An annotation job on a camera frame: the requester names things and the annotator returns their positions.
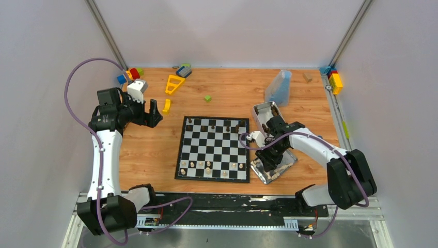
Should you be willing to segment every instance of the clear plastic container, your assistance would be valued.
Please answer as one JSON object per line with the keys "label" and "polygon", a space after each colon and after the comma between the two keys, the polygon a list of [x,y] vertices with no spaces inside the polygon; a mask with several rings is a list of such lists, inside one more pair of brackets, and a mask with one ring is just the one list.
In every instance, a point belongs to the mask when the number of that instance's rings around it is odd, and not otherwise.
{"label": "clear plastic container", "polygon": [[287,106],[289,104],[291,79],[292,72],[281,70],[264,91],[264,102],[274,101],[279,107]]}

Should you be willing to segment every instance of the yellow block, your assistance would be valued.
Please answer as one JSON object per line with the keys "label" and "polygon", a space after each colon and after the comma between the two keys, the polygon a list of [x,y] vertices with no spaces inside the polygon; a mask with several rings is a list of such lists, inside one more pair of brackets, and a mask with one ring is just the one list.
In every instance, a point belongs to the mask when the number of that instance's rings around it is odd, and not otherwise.
{"label": "yellow block", "polygon": [[167,80],[166,85],[166,94],[169,96],[173,95],[175,90],[177,90],[185,81],[185,78],[175,76],[175,75],[169,75],[169,79]]}
{"label": "yellow block", "polygon": [[338,73],[332,73],[332,75],[330,76],[330,85],[333,88],[333,94],[337,95],[341,92],[342,90],[342,82],[341,82],[341,78],[339,76]]}
{"label": "yellow block", "polygon": [[164,114],[169,114],[171,103],[172,103],[172,101],[170,99],[166,99],[166,105],[164,105],[164,109],[163,109]]}

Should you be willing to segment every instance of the wire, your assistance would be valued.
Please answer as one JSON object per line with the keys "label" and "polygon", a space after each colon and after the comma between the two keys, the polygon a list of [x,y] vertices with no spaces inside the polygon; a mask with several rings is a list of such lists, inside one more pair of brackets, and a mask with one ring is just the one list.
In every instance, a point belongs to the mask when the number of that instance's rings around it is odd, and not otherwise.
{"label": "wire", "polygon": [[[343,163],[345,164],[345,166],[347,167],[348,171],[350,172],[351,177],[353,178],[354,182],[356,183],[357,187],[359,188],[359,191],[360,191],[361,194],[362,194],[362,197],[363,197],[364,200],[365,200],[365,204],[357,203],[356,205],[357,205],[357,206],[360,206],[360,207],[363,207],[363,208],[366,208],[366,207],[369,206],[369,199],[368,199],[368,196],[367,196],[367,194],[365,193],[365,190],[364,190],[364,188],[362,187],[361,183],[360,183],[359,180],[357,179],[357,176],[356,176],[356,174],[354,173],[353,169],[351,168],[350,163],[347,161],[347,159],[345,159],[345,157],[344,157],[339,151],[335,150],[335,149],[333,148],[333,146],[330,145],[330,144],[329,144],[328,142],[326,142],[325,140],[323,140],[323,139],[321,139],[321,138],[319,138],[319,137],[313,136],[313,135],[309,135],[309,134],[307,134],[307,133],[302,133],[302,132],[289,132],[289,133],[285,133],[285,134],[283,134],[282,136],[278,137],[276,140],[274,140],[273,142],[269,143],[269,144],[266,145],[266,146],[256,148],[256,147],[250,147],[250,146],[247,146],[245,143],[243,143],[242,138],[243,138],[244,135],[245,135],[245,139],[246,139],[246,136],[248,136],[249,134],[248,134],[248,133],[242,133],[242,134],[239,136],[239,142],[240,142],[240,144],[241,144],[243,147],[245,147],[246,149],[249,149],[249,150],[264,150],[264,149],[266,149],[266,148],[269,148],[269,147],[275,145],[275,143],[279,142],[282,138],[287,137],[287,136],[289,136],[289,135],[300,135],[300,136],[305,136],[305,137],[312,138],[312,139],[314,139],[314,140],[320,142],[322,145],[324,145],[324,146],[327,147],[328,149],[332,150],[336,155],[338,155],[338,156],[341,158],[342,162],[343,162]],[[321,237],[321,236],[323,236],[324,234],[326,234],[326,233],[330,230],[330,228],[332,228],[332,225],[333,225],[333,223],[335,222],[335,217],[336,217],[337,212],[338,212],[338,206],[336,206],[336,210],[335,210],[335,213],[333,214],[333,218],[332,218],[332,220],[330,221],[329,225],[327,226],[327,228],[326,228],[322,233],[320,233],[320,234],[318,234],[318,235],[313,235],[313,236],[307,236],[307,235],[303,235],[303,236],[308,237],[308,238],[311,239],[312,237],[317,238],[317,237]]]}
{"label": "wire", "polygon": [[[118,241],[118,240],[116,240],[113,236],[111,236],[111,234],[110,234],[110,232],[108,232],[108,230],[106,229],[106,227],[105,227],[105,224],[103,223],[103,219],[102,219],[102,211],[101,211],[101,209],[100,209],[100,198],[101,198],[101,196],[102,196],[102,189],[101,189],[101,185],[102,185],[102,175],[103,175],[103,146],[102,146],[102,141],[100,140],[100,138],[99,138],[99,136],[97,135],[97,133],[93,130],[93,129],[91,129],[87,124],[85,124],[83,121],[81,121],[80,119],[79,119],[79,117],[78,116],[76,116],[76,114],[73,112],[73,110],[71,109],[71,106],[70,106],[70,103],[69,103],[69,101],[68,101],[68,89],[69,89],[69,86],[70,86],[70,81],[71,81],[71,79],[73,78],[73,75],[75,74],[75,72],[81,67],[81,66],[83,66],[84,64],[86,64],[86,63],[89,63],[89,62],[91,62],[91,61],[96,61],[96,60],[103,60],[103,61],[107,61],[107,62],[110,62],[110,63],[112,63],[112,64],[114,64],[115,66],[117,66],[122,72],[123,72],[123,75],[125,76],[125,78],[127,78],[127,81],[129,82],[130,81],[130,79],[129,79],[129,77],[128,77],[128,75],[127,75],[127,73],[125,72],[125,70],[123,69],[123,67],[121,66],[121,65],[119,65],[118,63],[116,63],[115,61],[113,61],[113,60],[111,60],[111,59],[108,59],[108,58],[89,58],[89,59],[87,59],[87,60],[84,60],[84,61],[82,61],[81,63],[79,63],[75,68],[73,68],[73,70],[70,72],[70,75],[68,76],[68,78],[67,78],[67,81],[66,81],[66,86],[65,86],[65,88],[64,88],[64,103],[66,104],[66,107],[67,107],[67,110],[69,111],[69,113],[70,113],[70,115],[73,117],[73,119],[77,122],[77,123],[79,123],[82,127],[84,127],[85,129],[87,129],[95,138],[96,138],[96,141],[97,141],[97,143],[98,143],[98,145],[99,145],[99,150],[101,151],[100,152],[100,156],[99,156],[99,176],[98,176],[98,188],[97,188],[97,199],[96,199],[96,211],[97,211],[97,219],[98,219],[98,221],[99,221],[99,225],[100,225],[100,227],[101,227],[101,229],[102,229],[102,231],[103,231],[103,233],[114,243],[114,244],[116,244],[116,245],[121,245],[121,246],[123,246],[123,245],[126,245],[127,244],[127,242],[128,242],[128,231],[127,230],[125,230],[124,231],[124,236],[125,236],[125,240],[123,241],[123,242],[120,242],[120,241]],[[167,206],[167,205],[170,205],[170,204],[172,204],[172,203],[177,203],[177,202],[180,202],[180,201],[182,201],[182,200],[185,200],[185,199],[190,199],[190,204],[189,204],[189,206],[187,207],[187,209],[176,219],[176,221],[174,221],[172,224],[170,224],[169,226],[167,226],[167,228],[164,228],[164,230],[166,230],[166,229],[168,229],[169,227],[171,227],[172,225],[174,225],[180,218],[182,218],[183,217],[183,215],[189,210],[189,208],[190,208],[190,206],[192,206],[192,202],[193,202],[193,199],[191,198],[191,197],[189,197],[189,196],[186,196],[186,197],[183,197],[183,198],[180,198],[180,199],[178,199],[178,200],[174,200],[174,201],[171,201],[171,202],[169,202],[169,203],[166,203],[166,204],[163,204],[163,205],[158,205],[158,206],[150,206],[150,207],[146,207],[146,208],[144,208],[144,209],[151,209],[151,208],[160,208],[160,207],[163,207],[163,206]],[[153,234],[153,233],[160,233],[161,231],[164,231],[164,230],[160,230],[160,231],[155,231],[155,232],[151,232],[151,234]]]}

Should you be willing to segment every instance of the metal floor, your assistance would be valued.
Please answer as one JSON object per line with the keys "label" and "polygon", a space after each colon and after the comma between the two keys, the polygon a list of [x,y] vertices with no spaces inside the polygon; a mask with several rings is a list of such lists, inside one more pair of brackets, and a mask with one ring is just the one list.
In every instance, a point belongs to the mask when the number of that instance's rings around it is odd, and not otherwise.
{"label": "metal floor", "polygon": [[[328,221],[319,220],[318,230],[321,232]],[[157,235],[138,235],[136,229],[129,231],[132,235],[124,247],[159,247],[159,248],[259,248],[259,247],[377,247],[369,221],[336,220],[332,229],[323,237],[312,240],[299,238],[292,231],[242,231],[242,230],[202,230],[202,229],[169,229]],[[113,234],[120,241],[123,232]],[[85,227],[78,248],[110,248],[118,247],[106,236],[93,236]]]}

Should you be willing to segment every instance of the yellow triangle block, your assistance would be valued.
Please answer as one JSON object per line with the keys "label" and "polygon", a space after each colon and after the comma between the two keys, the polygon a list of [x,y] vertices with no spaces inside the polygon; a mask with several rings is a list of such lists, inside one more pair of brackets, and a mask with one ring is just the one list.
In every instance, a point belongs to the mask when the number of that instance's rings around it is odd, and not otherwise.
{"label": "yellow triangle block", "polygon": [[166,94],[169,96],[173,95],[175,90],[177,90],[185,81],[185,78],[175,76],[175,75],[169,75],[169,79],[167,80],[166,85]]}

